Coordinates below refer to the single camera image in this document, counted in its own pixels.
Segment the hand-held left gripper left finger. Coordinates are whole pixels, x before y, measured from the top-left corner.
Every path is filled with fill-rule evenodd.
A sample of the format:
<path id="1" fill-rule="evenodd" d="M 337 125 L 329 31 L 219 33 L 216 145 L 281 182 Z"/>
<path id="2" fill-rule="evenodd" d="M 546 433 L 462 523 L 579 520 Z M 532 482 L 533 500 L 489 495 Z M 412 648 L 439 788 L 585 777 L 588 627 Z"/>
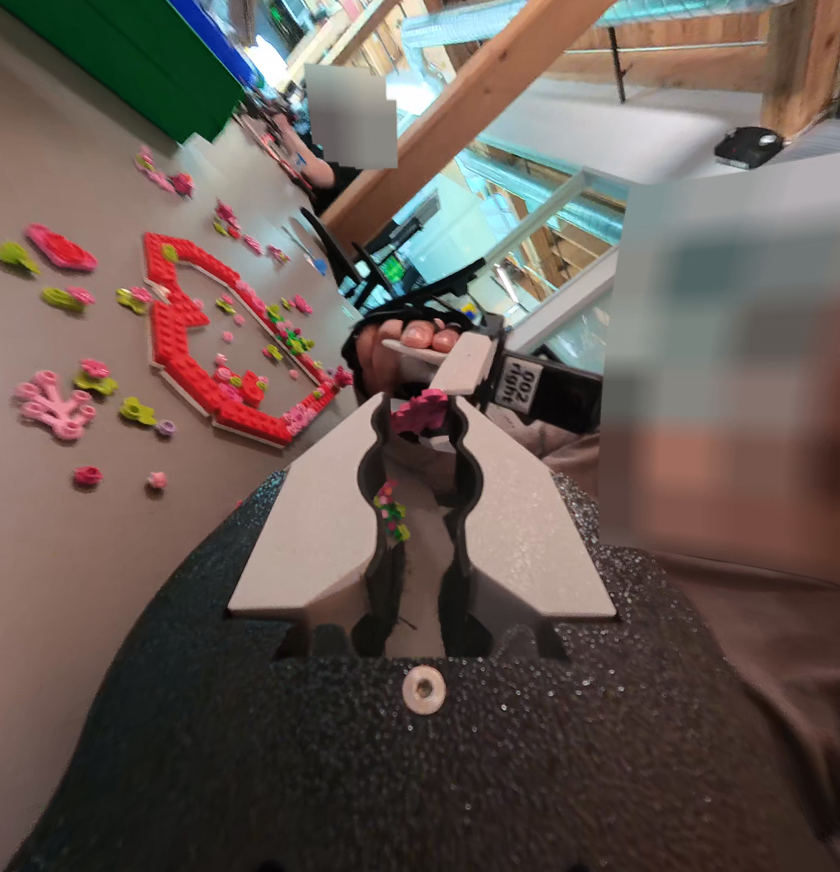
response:
<path id="1" fill-rule="evenodd" d="M 386 482 L 391 402 L 375 394 L 286 470 L 229 615 L 287 626 L 282 648 L 384 648 L 402 548 L 373 499 Z"/>

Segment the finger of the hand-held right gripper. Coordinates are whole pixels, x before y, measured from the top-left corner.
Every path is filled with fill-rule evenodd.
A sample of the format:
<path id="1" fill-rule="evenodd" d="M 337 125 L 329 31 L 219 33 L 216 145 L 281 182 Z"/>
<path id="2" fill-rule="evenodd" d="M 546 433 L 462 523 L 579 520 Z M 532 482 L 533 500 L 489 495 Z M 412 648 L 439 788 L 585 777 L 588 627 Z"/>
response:
<path id="1" fill-rule="evenodd" d="M 401 340 L 397 339 L 387 338 L 382 340 L 382 347 L 395 354 L 420 361 L 425 365 L 433 367 L 440 366 L 447 357 L 447 352 L 438 352 L 432 348 L 415 348 L 405 345 Z"/>
<path id="2" fill-rule="evenodd" d="M 463 333 L 444 356 L 434 390 L 447 396 L 471 396 L 489 376 L 497 341 L 480 332 Z"/>

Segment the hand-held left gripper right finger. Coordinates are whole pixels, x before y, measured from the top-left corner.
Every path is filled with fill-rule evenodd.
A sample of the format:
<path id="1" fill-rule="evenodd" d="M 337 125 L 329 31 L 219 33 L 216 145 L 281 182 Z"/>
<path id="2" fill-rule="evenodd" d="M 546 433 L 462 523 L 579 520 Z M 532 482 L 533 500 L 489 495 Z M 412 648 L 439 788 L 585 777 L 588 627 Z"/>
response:
<path id="1" fill-rule="evenodd" d="M 467 398 L 449 412 L 457 502 L 439 592 L 445 650 L 494 650 L 519 627 L 538 650 L 563 650 L 557 626 L 618 620 L 548 466 Z"/>

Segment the dark pink lego rose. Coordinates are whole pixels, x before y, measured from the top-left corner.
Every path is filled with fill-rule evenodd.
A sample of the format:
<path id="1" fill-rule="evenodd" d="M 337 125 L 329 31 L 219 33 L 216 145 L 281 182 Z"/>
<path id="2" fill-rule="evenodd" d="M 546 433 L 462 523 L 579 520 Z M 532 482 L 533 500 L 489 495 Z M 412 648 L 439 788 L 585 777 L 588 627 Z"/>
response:
<path id="1" fill-rule="evenodd" d="M 395 434 L 439 431 L 444 427 L 449 409 L 449 397 L 433 388 L 422 390 L 398 409 L 391 412 L 390 428 Z"/>

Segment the red lego heart frame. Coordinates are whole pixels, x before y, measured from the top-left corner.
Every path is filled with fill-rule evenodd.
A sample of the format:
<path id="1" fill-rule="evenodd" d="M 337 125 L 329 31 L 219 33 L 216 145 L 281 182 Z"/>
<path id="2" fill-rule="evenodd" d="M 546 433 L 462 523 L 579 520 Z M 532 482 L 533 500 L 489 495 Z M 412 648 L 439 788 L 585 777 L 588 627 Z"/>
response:
<path id="1" fill-rule="evenodd" d="M 290 319 L 313 313 L 302 296 L 267 303 L 236 270 L 182 237 L 146 232 L 142 250 L 144 280 L 155 295 L 147 315 L 151 364 L 214 427 L 283 448 L 353 384 L 343 366 L 327 368 L 313 357 L 312 340 Z M 268 390 L 265 377 L 252 370 L 235 371 L 222 355 L 208 368 L 196 360 L 189 335 L 211 321 L 204 305 L 181 287 L 180 266 L 195 268 L 221 287 L 221 295 L 233 299 L 235 325 L 251 320 L 262 328 L 268 338 L 265 357 L 292 365 L 312 382 L 305 398 L 282 415 L 272 415 L 261 409 Z"/>

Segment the person's right forearm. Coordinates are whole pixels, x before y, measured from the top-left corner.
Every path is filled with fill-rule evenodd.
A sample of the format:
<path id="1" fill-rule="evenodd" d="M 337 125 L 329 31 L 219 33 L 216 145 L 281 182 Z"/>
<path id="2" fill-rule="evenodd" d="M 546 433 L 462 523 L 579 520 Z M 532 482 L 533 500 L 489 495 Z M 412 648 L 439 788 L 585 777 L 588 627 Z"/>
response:
<path id="1" fill-rule="evenodd" d="M 599 473 L 600 436 L 598 433 L 577 434 L 543 423 L 523 423 L 513 420 L 512 434 L 516 441 L 533 456 L 547 465 L 552 472 L 565 474 L 582 487 L 597 488 Z"/>

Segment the green stem lego flower bunch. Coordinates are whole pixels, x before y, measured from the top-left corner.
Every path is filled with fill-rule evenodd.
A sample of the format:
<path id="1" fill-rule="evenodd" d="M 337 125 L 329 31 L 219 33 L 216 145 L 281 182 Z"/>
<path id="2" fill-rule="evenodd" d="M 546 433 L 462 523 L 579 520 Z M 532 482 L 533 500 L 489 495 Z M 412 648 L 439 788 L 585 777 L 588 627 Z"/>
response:
<path id="1" fill-rule="evenodd" d="M 410 532 L 405 523 L 406 508 L 395 499 L 396 482 L 386 480 L 373 497 L 373 506 L 382 521 L 384 533 L 392 543 L 405 543 Z"/>

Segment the plain pink lego branch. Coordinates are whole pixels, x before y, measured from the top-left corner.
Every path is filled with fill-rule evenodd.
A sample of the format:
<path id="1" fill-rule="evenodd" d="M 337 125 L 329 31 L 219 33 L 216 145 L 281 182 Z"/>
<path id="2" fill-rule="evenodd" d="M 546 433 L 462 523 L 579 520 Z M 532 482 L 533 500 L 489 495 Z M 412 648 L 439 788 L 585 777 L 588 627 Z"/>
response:
<path id="1" fill-rule="evenodd" d="M 60 378 L 47 370 L 38 371 L 31 380 L 18 384 L 12 399 L 24 420 L 43 425 L 60 442 L 77 442 L 97 414 L 89 393 L 72 390 L 63 395 Z"/>

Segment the pink and red lego piece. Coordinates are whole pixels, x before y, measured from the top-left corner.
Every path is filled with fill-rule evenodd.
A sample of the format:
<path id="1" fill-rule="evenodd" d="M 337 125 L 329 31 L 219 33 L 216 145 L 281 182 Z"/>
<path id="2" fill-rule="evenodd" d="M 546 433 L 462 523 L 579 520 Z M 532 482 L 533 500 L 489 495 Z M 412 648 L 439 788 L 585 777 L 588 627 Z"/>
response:
<path id="1" fill-rule="evenodd" d="M 90 274 L 98 268 L 98 259 L 94 255 L 44 224 L 28 224 L 25 237 L 58 269 Z"/>

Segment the person's right hand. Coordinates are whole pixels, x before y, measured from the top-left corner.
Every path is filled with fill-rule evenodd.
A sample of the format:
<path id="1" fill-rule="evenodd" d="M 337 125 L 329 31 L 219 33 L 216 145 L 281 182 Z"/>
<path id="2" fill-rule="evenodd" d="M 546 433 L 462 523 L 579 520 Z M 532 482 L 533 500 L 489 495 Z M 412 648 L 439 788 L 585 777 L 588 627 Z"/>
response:
<path id="1" fill-rule="evenodd" d="M 379 392 L 395 397 L 408 394 L 416 386 L 428 387 L 438 365 L 398 352 L 385 343 L 393 341 L 404 348 L 448 354 L 460 335 L 457 326 L 446 325 L 440 319 L 434 322 L 388 319 L 367 324 L 355 339 L 359 370 L 353 378 L 357 391 L 367 397 Z"/>

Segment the black tripod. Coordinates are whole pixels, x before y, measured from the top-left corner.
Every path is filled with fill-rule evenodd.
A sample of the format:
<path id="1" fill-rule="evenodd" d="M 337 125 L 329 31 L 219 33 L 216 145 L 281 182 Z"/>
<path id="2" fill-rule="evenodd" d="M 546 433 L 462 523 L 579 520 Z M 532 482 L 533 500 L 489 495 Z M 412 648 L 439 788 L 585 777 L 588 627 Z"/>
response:
<path id="1" fill-rule="evenodd" d="M 397 294 L 393 290 L 392 283 L 382 271 L 382 267 L 372 258 L 368 251 L 358 243 L 352 243 L 352 246 L 358 254 L 359 260 L 368 267 L 368 274 L 356 280 L 357 282 L 364 282 L 364 287 L 359 290 L 359 296 L 352 302 L 353 308 L 360 311 L 363 315 L 383 313 L 388 306 L 399 302 L 408 303 L 419 302 L 422 299 L 439 299 L 442 295 L 448 293 L 453 293 L 458 297 L 465 296 L 468 294 L 469 285 L 489 265 L 484 258 L 480 258 L 431 284 L 425 284 L 421 287 L 405 291 L 402 294 Z M 376 288 L 381 288 L 387 299 L 376 306 L 370 307 L 368 301 Z"/>

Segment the black chair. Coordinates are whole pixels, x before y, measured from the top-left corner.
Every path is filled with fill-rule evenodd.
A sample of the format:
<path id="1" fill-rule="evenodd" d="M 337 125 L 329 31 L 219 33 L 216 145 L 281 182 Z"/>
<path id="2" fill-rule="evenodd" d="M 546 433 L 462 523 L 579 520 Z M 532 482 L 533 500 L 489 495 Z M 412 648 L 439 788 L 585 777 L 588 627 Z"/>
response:
<path id="1" fill-rule="evenodd" d="M 325 225 L 319 218 L 308 208 L 301 208 L 300 213 L 310 224 L 314 233 L 317 235 L 327 255 L 327 262 L 336 284 L 340 287 L 341 284 L 349 279 L 353 282 L 353 288 L 349 289 L 346 299 L 352 301 L 355 297 L 356 290 L 363 282 L 363 277 L 357 271 L 353 262 L 353 257 L 349 256 L 346 250 L 335 240 L 329 233 Z"/>

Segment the wooden beam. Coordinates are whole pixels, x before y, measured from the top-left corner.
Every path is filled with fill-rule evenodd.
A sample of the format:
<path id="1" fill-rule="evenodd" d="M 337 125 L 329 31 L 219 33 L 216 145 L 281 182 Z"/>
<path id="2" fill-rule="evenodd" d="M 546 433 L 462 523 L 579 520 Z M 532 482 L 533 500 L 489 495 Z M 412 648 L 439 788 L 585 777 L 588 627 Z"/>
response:
<path id="1" fill-rule="evenodd" d="M 397 167 L 364 171 L 324 213 L 341 244 L 365 244 L 610 8 L 531 1 L 487 40 L 398 140 Z"/>

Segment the black ceiling device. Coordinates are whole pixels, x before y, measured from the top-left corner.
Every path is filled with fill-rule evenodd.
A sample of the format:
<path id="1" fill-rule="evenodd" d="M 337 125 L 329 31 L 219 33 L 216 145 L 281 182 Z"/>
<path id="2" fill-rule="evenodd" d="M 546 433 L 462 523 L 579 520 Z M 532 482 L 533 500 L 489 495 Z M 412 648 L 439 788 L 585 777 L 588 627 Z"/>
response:
<path id="1" fill-rule="evenodd" d="M 785 138 L 770 128 L 741 126 L 725 134 L 713 154 L 722 165 L 752 170 L 780 154 L 785 144 Z"/>

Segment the blue plastic bin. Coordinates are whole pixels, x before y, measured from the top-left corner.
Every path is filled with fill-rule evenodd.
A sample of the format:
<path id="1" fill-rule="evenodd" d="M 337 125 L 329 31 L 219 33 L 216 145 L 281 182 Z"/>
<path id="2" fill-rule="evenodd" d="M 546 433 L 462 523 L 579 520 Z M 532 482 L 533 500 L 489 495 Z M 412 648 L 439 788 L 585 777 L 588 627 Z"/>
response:
<path id="1" fill-rule="evenodd" d="M 229 41 L 215 20 L 196 1 L 169 1 L 207 48 L 241 85 L 257 84 L 256 67 Z"/>

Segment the stacked green plastic bins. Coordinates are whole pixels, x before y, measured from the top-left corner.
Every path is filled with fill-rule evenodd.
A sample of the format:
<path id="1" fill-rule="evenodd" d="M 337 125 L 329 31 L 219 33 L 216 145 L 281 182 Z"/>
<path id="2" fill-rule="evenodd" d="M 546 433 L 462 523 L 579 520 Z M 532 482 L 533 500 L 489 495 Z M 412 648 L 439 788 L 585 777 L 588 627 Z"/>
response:
<path id="1" fill-rule="evenodd" d="M 213 142 L 241 85 L 169 1 L 0 1 L 177 144 Z"/>

